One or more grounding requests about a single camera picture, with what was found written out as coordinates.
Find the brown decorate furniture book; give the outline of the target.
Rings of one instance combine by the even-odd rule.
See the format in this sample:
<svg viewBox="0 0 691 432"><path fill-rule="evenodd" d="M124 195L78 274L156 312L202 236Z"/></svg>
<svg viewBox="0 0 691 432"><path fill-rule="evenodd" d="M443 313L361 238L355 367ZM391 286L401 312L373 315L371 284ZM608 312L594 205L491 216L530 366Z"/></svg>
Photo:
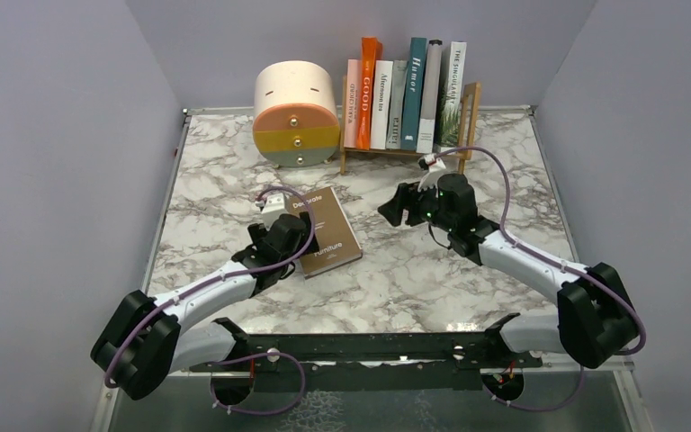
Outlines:
<svg viewBox="0 0 691 432"><path fill-rule="evenodd" d="M332 186L303 195L313 210L317 246L299 258L306 279L349 264L363 256L354 229Z"/></svg>

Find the grey white cover book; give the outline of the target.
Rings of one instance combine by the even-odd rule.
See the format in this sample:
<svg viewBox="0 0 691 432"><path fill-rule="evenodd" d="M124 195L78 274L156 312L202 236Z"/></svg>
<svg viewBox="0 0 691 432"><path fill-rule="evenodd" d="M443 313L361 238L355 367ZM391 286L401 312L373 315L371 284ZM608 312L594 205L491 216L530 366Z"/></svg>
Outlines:
<svg viewBox="0 0 691 432"><path fill-rule="evenodd" d="M435 113L438 99L443 42L431 40L426 54L425 77L417 132L417 152L431 153L434 146Z"/></svg>

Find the grey landscape cover book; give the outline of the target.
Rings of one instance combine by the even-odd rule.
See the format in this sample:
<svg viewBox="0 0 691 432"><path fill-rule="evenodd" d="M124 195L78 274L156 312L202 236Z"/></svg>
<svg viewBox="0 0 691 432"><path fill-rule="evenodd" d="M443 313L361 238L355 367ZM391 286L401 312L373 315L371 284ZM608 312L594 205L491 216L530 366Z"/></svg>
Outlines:
<svg viewBox="0 0 691 432"><path fill-rule="evenodd" d="M403 111L407 67L408 62L405 59L395 60L393 62L386 149L400 149L400 118Z"/></svg>

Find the palm leaf cover book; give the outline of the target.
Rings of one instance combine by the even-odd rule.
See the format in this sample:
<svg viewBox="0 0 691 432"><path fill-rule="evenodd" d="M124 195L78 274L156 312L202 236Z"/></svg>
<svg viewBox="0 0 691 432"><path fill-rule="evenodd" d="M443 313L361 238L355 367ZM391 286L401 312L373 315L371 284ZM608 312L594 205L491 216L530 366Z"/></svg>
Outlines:
<svg viewBox="0 0 691 432"><path fill-rule="evenodd" d="M457 146L466 51L466 41L451 41L441 58L435 118L435 145L439 148Z"/></svg>

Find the dark teal book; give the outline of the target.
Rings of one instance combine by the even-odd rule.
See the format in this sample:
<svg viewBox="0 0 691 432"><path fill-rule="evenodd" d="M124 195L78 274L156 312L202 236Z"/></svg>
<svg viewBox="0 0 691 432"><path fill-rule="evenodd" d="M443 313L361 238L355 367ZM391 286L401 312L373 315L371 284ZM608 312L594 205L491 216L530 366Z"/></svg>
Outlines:
<svg viewBox="0 0 691 432"><path fill-rule="evenodd" d="M427 38L413 37L411 39L400 130L400 144L403 150L417 149L426 48Z"/></svg>

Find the pink flower cover book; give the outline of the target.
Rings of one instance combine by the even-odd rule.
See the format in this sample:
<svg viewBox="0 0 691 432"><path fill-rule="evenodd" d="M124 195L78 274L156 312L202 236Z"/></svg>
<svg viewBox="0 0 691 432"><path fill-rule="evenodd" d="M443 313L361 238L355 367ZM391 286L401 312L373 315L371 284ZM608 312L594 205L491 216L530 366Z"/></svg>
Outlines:
<svg viewBox="0 0 691 432"><path fill-rule="evenodd" d="M358 134L358 99L359 82L361 73L361 61L359 59L349 59L346 71L346 89L344 99L345 112L345 132L344 146L355 148Z"/></svg>

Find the orange fashion show book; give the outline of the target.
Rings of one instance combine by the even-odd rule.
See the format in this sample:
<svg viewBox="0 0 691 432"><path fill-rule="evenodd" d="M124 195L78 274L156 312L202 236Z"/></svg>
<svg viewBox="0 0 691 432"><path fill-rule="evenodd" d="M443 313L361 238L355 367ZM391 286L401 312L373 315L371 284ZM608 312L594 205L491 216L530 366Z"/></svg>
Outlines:
<svg viewBox="0 0 691 432"><path fill-rule="evenodd" d="M381 58L382 44L377 37L362 37L361 75L359 82L356 147L371 146L372 92L376 62Z"/></svg>

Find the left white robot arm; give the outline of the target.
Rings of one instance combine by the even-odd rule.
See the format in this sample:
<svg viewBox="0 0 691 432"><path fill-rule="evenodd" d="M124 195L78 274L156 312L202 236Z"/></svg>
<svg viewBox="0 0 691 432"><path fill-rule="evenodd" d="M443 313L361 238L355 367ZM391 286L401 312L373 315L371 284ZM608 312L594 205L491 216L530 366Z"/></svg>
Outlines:
<svg viewBox="0 0 691 432"><path fill-rule="evenodd" d="M165 294L134 291L121 300L90 352L108 387L137 401L173 372L207 362L232 370L246 361L241 329L200 322L277 284L316 242L308 211L247 230L250 245L213 273Z"/></svg>

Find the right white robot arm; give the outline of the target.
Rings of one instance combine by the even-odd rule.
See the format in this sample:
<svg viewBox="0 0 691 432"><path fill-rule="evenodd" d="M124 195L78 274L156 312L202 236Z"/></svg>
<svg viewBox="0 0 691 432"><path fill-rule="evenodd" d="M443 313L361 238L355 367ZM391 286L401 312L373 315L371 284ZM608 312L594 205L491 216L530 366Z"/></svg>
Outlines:
<svg viewBox="0 0 691 432"><path fill-rule="evenodd" d="M613 267L560 261L514 238L480 215L464 175L440 175L433 186L401 183L378 212L393 227L442 230L457 255L515 278L556 306L553 314L515 314L487 328L483 354L493 365L507 365L518 353L550 352L596 369L642 340L642 326Z"/></svg>

